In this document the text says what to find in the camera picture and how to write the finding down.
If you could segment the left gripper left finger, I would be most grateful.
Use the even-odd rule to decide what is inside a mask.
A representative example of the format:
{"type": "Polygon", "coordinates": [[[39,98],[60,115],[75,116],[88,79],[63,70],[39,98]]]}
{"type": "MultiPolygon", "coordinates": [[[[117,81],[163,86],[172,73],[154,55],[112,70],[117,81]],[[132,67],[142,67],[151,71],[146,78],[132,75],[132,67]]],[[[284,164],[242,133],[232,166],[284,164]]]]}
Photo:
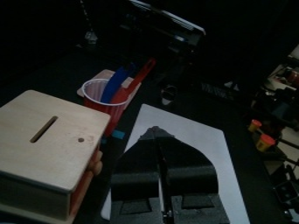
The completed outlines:
{"type": "Polygon", "coordinates": [[[111,179],[111,200],[111,224],[163,224],[152,129],[117,160],[111,179]]]}

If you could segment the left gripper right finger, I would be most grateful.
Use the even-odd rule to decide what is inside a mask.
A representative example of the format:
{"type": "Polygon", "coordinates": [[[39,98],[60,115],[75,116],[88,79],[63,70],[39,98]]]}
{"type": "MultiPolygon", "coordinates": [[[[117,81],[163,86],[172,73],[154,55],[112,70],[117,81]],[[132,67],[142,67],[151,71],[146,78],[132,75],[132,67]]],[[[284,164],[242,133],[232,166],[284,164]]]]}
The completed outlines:
{"type": "Polygon", "coordinates": [[[204,154],[163,129],[156,131],[156,154],[174,224],[230,224],[218,173],[204,154]]]}

